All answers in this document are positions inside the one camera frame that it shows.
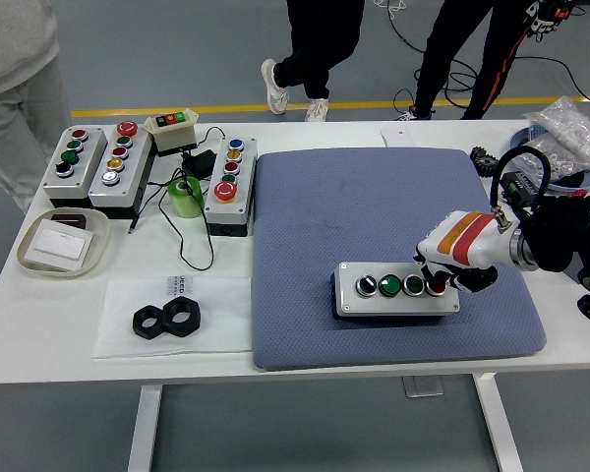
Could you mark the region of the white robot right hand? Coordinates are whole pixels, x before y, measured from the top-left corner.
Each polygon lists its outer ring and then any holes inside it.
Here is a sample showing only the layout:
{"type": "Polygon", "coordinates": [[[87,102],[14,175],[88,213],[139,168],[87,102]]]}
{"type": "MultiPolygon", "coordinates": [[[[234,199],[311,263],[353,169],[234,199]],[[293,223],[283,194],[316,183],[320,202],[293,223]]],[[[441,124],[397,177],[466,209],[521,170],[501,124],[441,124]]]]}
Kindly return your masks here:
{"type": "Polygon", "coordinates": [[[414,260],[427,280],[476,293],[497,281],[498,266],[515,267],[511,235],[488,213],[455,210],[417,244],[414,260]]]}

